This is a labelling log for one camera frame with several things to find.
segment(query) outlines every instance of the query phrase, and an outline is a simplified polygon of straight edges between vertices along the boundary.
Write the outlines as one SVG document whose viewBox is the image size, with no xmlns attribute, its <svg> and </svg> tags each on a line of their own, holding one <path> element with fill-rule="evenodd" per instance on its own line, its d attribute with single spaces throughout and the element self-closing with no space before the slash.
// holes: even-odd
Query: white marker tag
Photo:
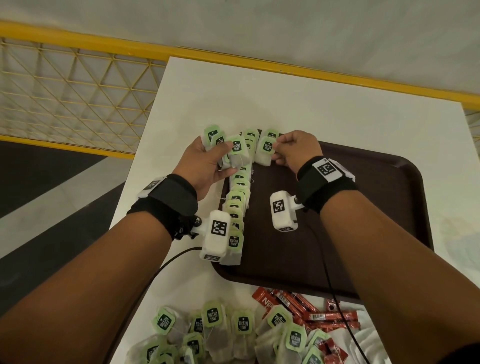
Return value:
<svg viewBox="0 0 480 364">
<path fill-rule="evenodd" d="M 335 168 L 335 166 L 330 163 L 327 158 L 322 158 L 318 162 L 313 163 L 313 166 L 318 173 L 320 173 L 322 177 L 327 180 L 327 182 L 338 180 L 343 176 L 342 172 Z"/>
<path fill-rule="evenodd" d="M 332 162 L 333 164 L 335 164 L 335 166 L 342 170 L 343 173 L 345 173 L 345 175 L 350 178 L 351 180 L 353 180 L 355 182 L 355 176 L 353 175 L 352 172 L 350 172 L 348 169 L 346 169 L 344 166 L 342 166 L 340 163 L 338 163 L 336 160 L 333 160 L 333 159 L 328 159 L 330 162 Z"/>
<path fill-rule="evenodd" d="M 151 190 L 157 187 L 166 177 L 158 177 L 151 181 L 143 190 L 141 190 L 137 198 L 144 198 L 147 197 Z"/>
</svg>

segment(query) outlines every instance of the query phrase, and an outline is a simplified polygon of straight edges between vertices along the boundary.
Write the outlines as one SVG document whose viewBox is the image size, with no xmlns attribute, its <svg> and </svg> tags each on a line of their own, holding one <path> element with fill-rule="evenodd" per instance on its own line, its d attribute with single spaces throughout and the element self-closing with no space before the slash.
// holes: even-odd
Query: person's left arm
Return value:
<svg viewBox="0 0 480 364">
<path fill-rule="evenodd" d="M 205 152 L 198 137 L 173 173 L 186 179 L 201 200 L 213 183 L 236 171 L 217 171 L 217 161 L 231 148 L 227 142 Z M 125 216 L 0 318 L 0 361 L 101 363 L 171 241 L 150 213 Z"/>
</svg>

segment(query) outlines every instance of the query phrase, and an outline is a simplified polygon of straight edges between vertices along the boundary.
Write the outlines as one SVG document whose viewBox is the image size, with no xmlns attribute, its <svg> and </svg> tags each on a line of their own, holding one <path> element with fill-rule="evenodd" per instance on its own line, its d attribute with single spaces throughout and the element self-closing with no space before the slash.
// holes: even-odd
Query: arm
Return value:
<svg viewBox="0 0 480 364">
<path fill-rule="evenodd" d="M 229 142 L 205 152 L 198 137 L 173 173 L 185 178 L 201 200 L 212 183 L 236 171 L 216 171 L 216 161 L 231 148 Z M 171 241 L 166 228 L 148 212 L 124 217 L 0 318 L 0 361 L 103 362 Z"/>
<path fill-rule="evenodd" d="M 322 155 L 305 132 L 277 141 L 273 159 L 295 173 Z M 480 290 L 360 192 L 331 197 L 320 219 L 393 363 L 437 363 L 480 341 Z"/>
</svg>

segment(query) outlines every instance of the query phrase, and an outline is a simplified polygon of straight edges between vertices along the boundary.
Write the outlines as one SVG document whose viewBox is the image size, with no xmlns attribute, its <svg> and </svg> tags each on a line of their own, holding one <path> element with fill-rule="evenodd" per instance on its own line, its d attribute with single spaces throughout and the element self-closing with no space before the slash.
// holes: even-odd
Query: tabletop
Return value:
<svg viewBox="0 0 480 364">
<path fill-rule="evenodd" d="M 407 158 L 423 177 L 435 252 L 480 286 L 480 162 L 459 103 L 170 58 L 111 226 L 212 123 L 227 134 L 300 129 L 325 142 Z M 197 215 L 218 207 L 221 186 L 212 186 Z M 196 245 L 199 238 L 174 241 L 166 260 Z M 132 345 L 154 333 L 157 307 L 188 312 L 222 297 L 255 308 L 254 289 L 221 278 L 198 251 L 186 253 L 154 280 L 112 363 L 123 363 Z"/>
</svg>

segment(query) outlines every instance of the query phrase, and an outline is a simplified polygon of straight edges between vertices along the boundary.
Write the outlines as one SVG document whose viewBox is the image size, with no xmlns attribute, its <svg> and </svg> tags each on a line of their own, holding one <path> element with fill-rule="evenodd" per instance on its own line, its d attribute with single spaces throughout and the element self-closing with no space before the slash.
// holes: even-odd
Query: yellow frame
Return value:
<svg viewBox="0 0 480 364">
<path fill-rule="evenodd" d="M 82 48 L 107 53 L 148 58 L 165 62 L 167 62 L 170 57 L 179 57 L 197 61 L 251 68 L 254 70 L 285 73 L 294 76 L 313 78 L 317 80 L 339 82 L 348 85 L 378 88 L 381 90 L 456 101 L 461 102 L 463 108 L 465 109 L 473 109 L 480 111 L 480 95 L 456 91 L 438 90 L 413 85 L 404 85 L 384 80 L 376 80 L 367 77 L 321 71 L 307 67 L 294 66 L 291 64 L 276 63 L 271 61 L 258 60 L 254 58 L 210 52 L 200 49 L 169 47 L 159 44 L 141 43 L 131 40 L 110 38 L 104 36 L 93 36 L 88 34 L 68 32 L 65 30 L 42 28 L 37 26 L 4 21 L 0 21 L 0 36 L 38 43 L 50 43 L 62 47 Z M 6 138 L 3 135 L 0 135 L 0 140 L 6 140 Z M 38 141 L 29 140 L 28 144 L 40 145 L 37 142 Z M 88 147 L 71 145 L 57 146 L 56 143 L 51 142 L 40 143 L 42 146 L 51 146 L 54 148 L 59 148 L 60 146 L 63 146 L 63 149 L 84 151 L 86 153 L 95 153 L 95 151 L 97 151 L 96 149 L 91 149 Z M 126 156 L 125 153 L 121 152 L 108 152 L 103 150 L 97 152 L 98 154 L 102 155 L 106 155 L 106 153 L 111 153 L 110 155 L 112 156 L 122 158 L 125 158 Z"/>
</svg>

